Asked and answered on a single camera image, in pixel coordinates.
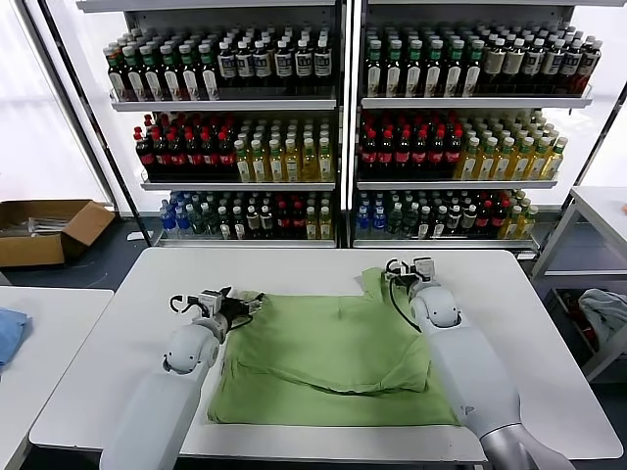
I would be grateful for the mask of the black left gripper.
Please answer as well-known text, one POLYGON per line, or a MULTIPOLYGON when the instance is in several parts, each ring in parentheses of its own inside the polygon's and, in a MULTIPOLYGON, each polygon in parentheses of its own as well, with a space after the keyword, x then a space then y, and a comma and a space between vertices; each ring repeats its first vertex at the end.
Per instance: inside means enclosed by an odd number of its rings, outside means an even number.
POLYGON ((262 300, 265 294, 257 291, 225 287, 222 294, 219 313, 225 318, 228 328, 247 325, 264 304, 262 300))

